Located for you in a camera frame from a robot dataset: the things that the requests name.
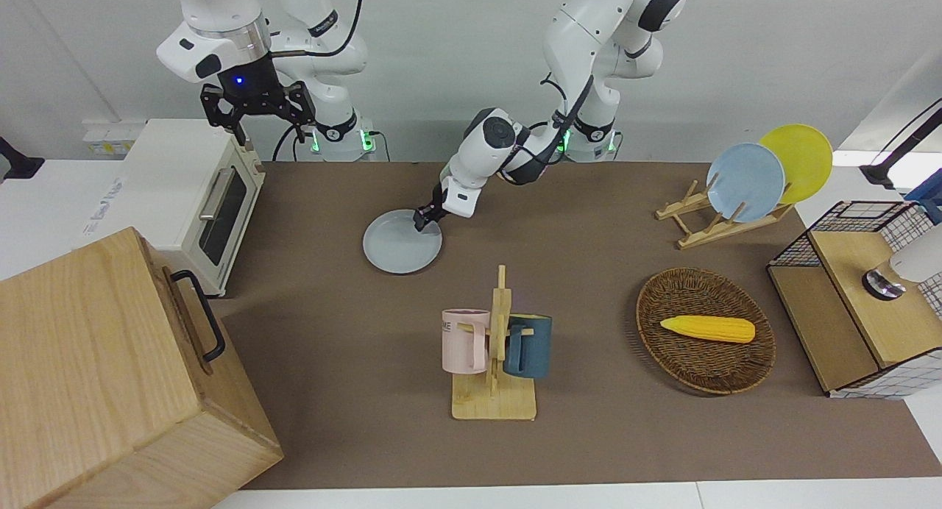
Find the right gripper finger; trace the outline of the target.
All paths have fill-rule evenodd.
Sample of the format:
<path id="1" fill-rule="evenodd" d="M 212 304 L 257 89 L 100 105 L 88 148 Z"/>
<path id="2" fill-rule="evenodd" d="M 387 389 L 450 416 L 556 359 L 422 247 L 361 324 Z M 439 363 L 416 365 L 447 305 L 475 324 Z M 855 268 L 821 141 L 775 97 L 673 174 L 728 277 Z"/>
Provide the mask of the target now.
<path id="1" fill-rule="evenodd" d="M 248 138 L 240 124 L 245 111 L 244 102 L 236 99 L 232 104 L 222 87 L 202 85 L 202 107 L 210 126 L 225 129 L 235 137 L 239 146 L 246 146 Z"/>
<path id="2" fill-rule="evenodd" d="M 292 124 L 298 143 L 306 137 L 307 129 L 316 123 L 316 108 L 305 83 L 294 82 L 283 87 L 286 98 L 286 120 Z"/>

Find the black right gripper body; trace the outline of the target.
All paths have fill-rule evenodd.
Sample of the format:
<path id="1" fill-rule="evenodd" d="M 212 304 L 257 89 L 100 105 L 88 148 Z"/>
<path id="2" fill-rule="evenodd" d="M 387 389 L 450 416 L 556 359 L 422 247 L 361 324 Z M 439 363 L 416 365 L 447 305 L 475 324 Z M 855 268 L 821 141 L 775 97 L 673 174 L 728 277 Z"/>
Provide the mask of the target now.
<path id="1" fill-rule="evenodd" d="M 268 53 L 251 63 L 233 66 L 219 73 L 223 98 L 248 115 L 287 117 L 285 90 Z"/>

